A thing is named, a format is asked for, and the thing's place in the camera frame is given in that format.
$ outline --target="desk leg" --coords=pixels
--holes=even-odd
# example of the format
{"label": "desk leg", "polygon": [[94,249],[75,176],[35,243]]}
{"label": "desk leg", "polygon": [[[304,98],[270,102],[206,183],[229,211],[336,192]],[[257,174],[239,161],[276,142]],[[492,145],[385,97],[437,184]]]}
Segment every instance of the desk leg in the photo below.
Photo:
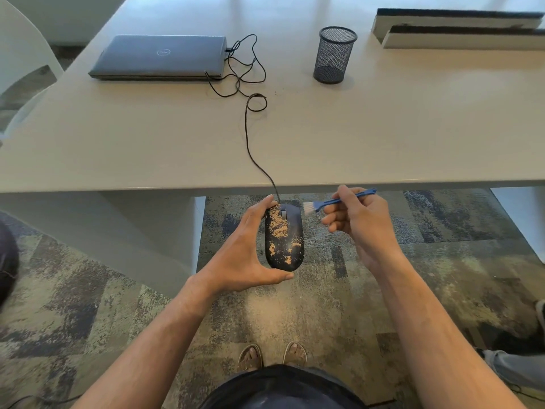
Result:
{"label": "desk leg", "polygon": [[545,263],[545,186],[491,188],[530,247]]}
{"label": "desk leg", "polygon": [[205,197],[178,190],[0,194],[0,209],[173,297],[196,272]]}

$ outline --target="cleaning brush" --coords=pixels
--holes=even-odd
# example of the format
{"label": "cleaning brush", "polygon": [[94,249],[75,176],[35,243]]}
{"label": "cleaning brush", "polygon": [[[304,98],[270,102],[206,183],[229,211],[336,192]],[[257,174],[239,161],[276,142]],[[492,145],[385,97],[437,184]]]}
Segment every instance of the cleaning brush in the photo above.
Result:
{"label": "cleaning brush", "polygon": [[[375,193],[377,193],[377,188],[371,188],[366,191],[358,192],[356,196],[359,198],[360,196],[374,195]],[[320,202],[320,201],[305,202],[303,203],[303,211],[305,211],[305,215],[317,213],[324,206],[338,204],[340,201],[341,201],[340,199],[330,199],[329,201],[324,201],[324,202]]]}

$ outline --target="patterned carpet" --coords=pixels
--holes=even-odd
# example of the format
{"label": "patterned carpet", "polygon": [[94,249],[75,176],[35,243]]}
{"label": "patterned carpet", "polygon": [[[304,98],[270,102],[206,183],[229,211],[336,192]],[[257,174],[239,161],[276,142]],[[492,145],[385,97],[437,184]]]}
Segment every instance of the patterned carpet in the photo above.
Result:
{"label": "patterned carpet", "polygon": [[[381,194],[403,251],[470,342],[543,351],[532,303],[545,298],[544,266],[489,190]],[[259,198],[207,199],[200,267]],[[297,205],[326,198],[283,196]],[[0,407],[26,394],[65,399],[82,393],[168,299],[17,220],[0,220],[22,251],[20,279],[0,315]],[[350,240],[327,233],[318,216],[305,217],[303,227],[306,257],[295,279],[216,301],[165,408],[196,407],[233,372],[246,344],[259,344],[268,365],[295,339],[312,365],[339,377],[367,404],[397,399],[388,407],[420,407],[378,286]],[[265,262],[263,246],[261,229],[258,254]]]}

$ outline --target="brush bristles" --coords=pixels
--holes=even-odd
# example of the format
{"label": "brush bristles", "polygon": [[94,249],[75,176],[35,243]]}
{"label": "brush bristles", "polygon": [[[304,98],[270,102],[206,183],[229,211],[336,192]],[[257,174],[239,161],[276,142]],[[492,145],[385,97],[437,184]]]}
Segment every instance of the brush bristles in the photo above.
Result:
{"label": "brush bristles", "polygon": [[303,202],[303,211],[305,212],[305,215],[316,213],[314,202]]}

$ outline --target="hand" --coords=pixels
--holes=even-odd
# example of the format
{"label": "hand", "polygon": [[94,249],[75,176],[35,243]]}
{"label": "hand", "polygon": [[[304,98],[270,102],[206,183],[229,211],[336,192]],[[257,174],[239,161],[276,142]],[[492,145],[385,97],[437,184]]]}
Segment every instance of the hand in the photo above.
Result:
{"label": "hand", "polygon": [[342,203],[324,208],[322,224],[329,232],[344,231],[352,237],[358,255],[371,271],[378,267],[384,255],[400,252],[388,211],[388,203],[378,195],[356,197],[364,188],[339,186],[332,198]]}
{"label": "hand", "polygon": [[216,293],[243,291],[250,287],[278,284],[293,278],[293,273],[265,268],[257,259],[255,238],[259,224],[265,211],[277,204],[273,196],[269,195],[249,207],[234,233],[197,273],[208,277],[208,282]]}

